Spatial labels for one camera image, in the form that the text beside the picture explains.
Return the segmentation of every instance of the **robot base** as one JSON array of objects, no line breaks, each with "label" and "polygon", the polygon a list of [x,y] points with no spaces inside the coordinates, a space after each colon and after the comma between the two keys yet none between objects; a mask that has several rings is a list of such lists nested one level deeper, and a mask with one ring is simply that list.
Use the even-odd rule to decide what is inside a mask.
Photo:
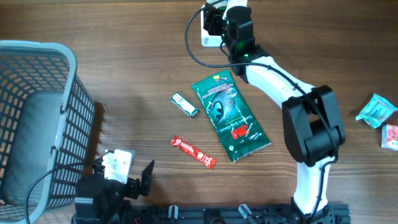
[{"label": "robot base", "polygon": [[[130,212],[125,213],[129,223],[140,224],[285,224],[294,223],[288,217],[292,211],[290,204],[266,205],[263,207],[249,207],[252,220],[245,220],[238,207],[175,207],[173,212],[162,207],[130,207],[126,201],[124,206]],[[329,204],[330,211],[327,217],[317,220],[316,224],[349,224],[348,205]]]}]

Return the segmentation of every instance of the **robotic arm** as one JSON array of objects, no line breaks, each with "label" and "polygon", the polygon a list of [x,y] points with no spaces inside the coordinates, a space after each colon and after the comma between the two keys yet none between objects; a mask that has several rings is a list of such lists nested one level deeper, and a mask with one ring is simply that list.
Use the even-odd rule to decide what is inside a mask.
[{"label": "robotic arm", "polygon": [[[214,2],[208,0],[206,5]],[[212,46],[221,47],[225,43],[230,63],[252,62],[274,68],[258,65],[232,67],[235,75],[261,89],[282,108],[285,143],[297,161],[297,189],[292,197],[292,207],[296,211],[294,218],[302,223],[312,223],[327,216],[329,211],[326,198],[328,172],[330,164],[337,161],[338,146],[345,142],[340,109],[331,88],[314,88],[294,78],[255,44],[251,8],[246,5],[247,0],[229,0],[226,7],[221,2],[202,12],[202,40],[203,37],[212,38]],[[306,96],[298,91],[298,86]],[[317,112],[308,99],[316,105],[318,115],[325,123],[321,119],[309,122],[308,114]]]}]

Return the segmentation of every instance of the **pink and white package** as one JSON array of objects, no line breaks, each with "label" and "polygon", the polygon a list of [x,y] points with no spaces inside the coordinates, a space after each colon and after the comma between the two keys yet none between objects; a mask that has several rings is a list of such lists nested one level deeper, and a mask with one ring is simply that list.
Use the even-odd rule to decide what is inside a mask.
[{"label": "pink and white package", "polygon": [[398,127],[390,124],[381,131],[381,147],[398,151]]}]

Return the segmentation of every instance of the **green glove package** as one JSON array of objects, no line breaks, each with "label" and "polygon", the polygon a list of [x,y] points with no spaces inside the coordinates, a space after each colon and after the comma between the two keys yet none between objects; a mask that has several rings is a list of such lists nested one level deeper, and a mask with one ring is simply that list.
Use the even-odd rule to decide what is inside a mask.
[{"label": "green glove package", "polygon": [[232,162],[270,144],[228,70],[192,88]]}]

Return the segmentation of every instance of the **teal packet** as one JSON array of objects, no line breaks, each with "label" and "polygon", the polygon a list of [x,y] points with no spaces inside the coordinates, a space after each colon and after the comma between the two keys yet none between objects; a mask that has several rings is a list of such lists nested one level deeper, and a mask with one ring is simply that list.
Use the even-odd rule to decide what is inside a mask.
[{"label": "teal packet", "polygon": [[372,128],[379,127],[397,108],[383,97],[373,94],[371,101],[355,117],[356,120],[363,119]]},{"label": "teal packet", "polygon": [[232,162],[271,143],[228,70],[193,84],[192,89]]}]

